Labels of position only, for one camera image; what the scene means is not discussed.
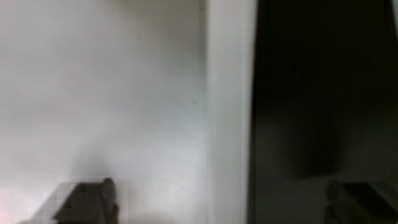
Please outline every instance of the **white wall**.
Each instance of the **white wall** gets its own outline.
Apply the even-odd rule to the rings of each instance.
[[[246,221],[253,0],[207,1],[209,223]]]
[[[0,223],[104,176],[122,223],[205,223],[200,7],[0,1]]]

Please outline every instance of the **black object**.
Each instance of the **black object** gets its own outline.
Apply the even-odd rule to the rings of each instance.
[[[117,214],[111,179],[102,183],[79,183],[54,215],[58,224],[117,224]]]
[[[287,127],[277,147],[293,176],[339,170],[346,126],[396,108],[396,74],[390,0],[259,0],[253,132],[257,121]]]
[[[398,195],[385,184],[333,181],[326,199],[324,224],[396,224]]]

